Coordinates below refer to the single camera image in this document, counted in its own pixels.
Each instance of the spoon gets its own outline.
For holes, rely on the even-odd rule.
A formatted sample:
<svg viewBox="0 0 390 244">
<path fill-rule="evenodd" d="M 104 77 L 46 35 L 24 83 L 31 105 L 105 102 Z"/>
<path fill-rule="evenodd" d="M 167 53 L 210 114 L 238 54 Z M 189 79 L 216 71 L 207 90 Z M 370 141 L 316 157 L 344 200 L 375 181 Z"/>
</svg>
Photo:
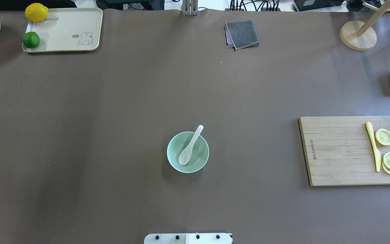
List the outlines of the spoon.
<svg viewBox="0 0 390 244">
<path fill-rule="evenodd" d="M 192 155 L 192 149 L 194 147 L 194 144 L 196 142 L 196 139 L 198 139 L 199 134 L 201 134 L 201 131 L 204 129 L 204 126 L 199 125 L 196 129 L 194 136 L 192 136 L 191 141 L 189 142 L 189 145 L 183 149 L 180 156 L 178 157 L 178 163 L 182 166 L 185 166 L 188 164 L 189 159 L 191 159 Z"/>
</svg>

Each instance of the folded towel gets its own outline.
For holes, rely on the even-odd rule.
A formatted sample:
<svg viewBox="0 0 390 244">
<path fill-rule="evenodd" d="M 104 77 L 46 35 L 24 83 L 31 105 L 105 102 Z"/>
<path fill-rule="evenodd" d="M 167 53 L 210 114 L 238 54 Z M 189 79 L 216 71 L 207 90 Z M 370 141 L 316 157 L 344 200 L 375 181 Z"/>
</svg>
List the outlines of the folded towel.
<svg viewBox="0 0 390 244">
<path fill-rule="evenodd" d="M 225 35 L 228 46 L 236 50 L 260 43 L 253 20 L 225 23 Z"/>
</svg>

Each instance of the yellow knife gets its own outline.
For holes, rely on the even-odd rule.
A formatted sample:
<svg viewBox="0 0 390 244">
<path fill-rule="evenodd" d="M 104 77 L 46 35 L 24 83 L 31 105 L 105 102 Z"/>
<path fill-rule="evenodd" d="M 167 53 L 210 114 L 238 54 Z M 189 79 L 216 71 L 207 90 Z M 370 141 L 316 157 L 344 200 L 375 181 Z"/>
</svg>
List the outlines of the yellow knife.
<svg viewBox="0 0 390 244">
<path fill-rule="evenodd" d="M 373 124 L 371 124 L 371 122 L 366 122 L 365 127 L 367 127 L 368 136 L 370 137 L 370 141 L 371 141 L 371 147 L 373 147 L 374 161 L 376 162 L 376 171 L 380 172 L 380 165 L 381 165 L 382 158 L 381 158 L 380 151 L 376 147 Z"/>
</svg>

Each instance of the wooden cutting board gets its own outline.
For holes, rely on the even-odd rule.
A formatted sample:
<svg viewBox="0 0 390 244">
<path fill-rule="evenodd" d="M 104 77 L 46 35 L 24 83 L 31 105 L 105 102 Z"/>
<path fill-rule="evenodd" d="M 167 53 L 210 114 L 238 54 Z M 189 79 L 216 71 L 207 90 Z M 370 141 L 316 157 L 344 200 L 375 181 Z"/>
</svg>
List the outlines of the wooden cutting board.
<svg viewBox="0 0 390 244">
<path fill-rule="evenodd" d="M 390 131 L 389 116 L 300 117 L 299 127 L 309 182 L 313 186 L 390 184 L 375 169 L 365 123 Z M 383 155 L 389 146 L 376 142 Z"/>
</svg>

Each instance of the tray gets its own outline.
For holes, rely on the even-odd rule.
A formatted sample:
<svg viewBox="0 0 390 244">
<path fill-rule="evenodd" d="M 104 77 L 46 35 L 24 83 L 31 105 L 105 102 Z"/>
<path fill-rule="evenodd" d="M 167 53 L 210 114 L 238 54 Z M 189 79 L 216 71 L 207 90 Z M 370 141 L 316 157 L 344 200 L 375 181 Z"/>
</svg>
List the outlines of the tray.
<svg viewBox="0 0 390 244">
<path fill-rule="evenodd" d="M 374 131 L 390 131 L 389 116 L 301 117 L 299 119 L 309 183 L 312 186 L 390 184 L 390 175 L 375 170 L 365 122 Z M 381 155 L 389 146 L 376 142 Z"/>
<path fill-rule="evenodd" d="M 49 9 L 41 22 L 28 22 L 26 32 L 40 37 L 36 48 L 22 49 L 28 53 L 92 51 L 99 46 L 103 12 L 99 8 Z"/>
</svg>

